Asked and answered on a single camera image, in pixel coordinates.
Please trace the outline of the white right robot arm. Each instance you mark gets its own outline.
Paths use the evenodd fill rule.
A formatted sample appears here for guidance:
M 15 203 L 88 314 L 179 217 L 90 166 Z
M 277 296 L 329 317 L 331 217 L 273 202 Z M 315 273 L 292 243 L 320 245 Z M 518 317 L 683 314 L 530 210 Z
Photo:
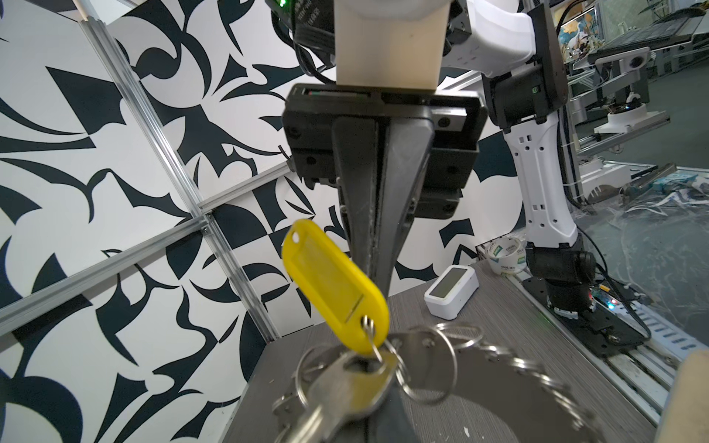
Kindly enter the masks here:
M 465 12 L 479 99 L 435 92 L 451 2 L 334 2 L 336 81 L 293 87 L 282 115 L 295 171 L 338 190 L 351 258 L 387 295 L 414 219 L 452 216 L 482 127 L 493 123 L 521 187 L 528 268 L 553 311 L 578 317 L 593 307 L 596 261 L 564 192 L 568 83 L 549 7 L 474 1 Z

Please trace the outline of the silver key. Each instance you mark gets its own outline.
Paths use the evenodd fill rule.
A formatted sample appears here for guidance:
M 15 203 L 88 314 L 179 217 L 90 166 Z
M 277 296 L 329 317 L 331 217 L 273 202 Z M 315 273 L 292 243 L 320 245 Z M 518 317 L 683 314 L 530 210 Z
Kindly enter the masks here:
M 330 442 L 345 425 L 375 412 L 393 385 L 398 358 L 382 351 L 369 372 L 371 360 L 353 351 L 339 356 L 309 388 L 308 407 L 282 442 Z

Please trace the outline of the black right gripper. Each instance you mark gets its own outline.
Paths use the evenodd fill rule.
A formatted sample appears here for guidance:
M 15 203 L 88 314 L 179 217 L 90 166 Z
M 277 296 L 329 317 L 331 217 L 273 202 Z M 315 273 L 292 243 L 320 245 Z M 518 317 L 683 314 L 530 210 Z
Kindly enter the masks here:
M 303 83 L 282 113 L 295 171 L 309 186 L 339 188 L 351 258 L 362 271 L 376 270 L 383 295 L 411 208 L 426 219 L 456 211 L 486 119 L 474 92 Z

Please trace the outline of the yellow key tag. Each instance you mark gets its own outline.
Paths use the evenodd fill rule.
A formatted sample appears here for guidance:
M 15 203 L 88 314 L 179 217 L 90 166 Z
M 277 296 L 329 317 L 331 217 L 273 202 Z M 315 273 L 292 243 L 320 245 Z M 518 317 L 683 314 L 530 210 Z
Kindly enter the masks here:
M 319 225 L 295 221 L 282 245 L 282 262 L 341 344 L 362 356 L 383 345 L 390 329 L 384 295 Z

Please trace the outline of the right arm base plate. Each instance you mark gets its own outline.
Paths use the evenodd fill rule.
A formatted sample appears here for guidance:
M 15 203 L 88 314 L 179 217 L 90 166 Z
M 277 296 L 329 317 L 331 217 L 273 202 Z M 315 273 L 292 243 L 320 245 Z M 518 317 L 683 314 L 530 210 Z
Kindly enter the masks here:
M 641 332 L 596 302 L 588 284 L 530 277 L 523 280 L 523 286 L 596 357 L 624 354 L 647 341 Z

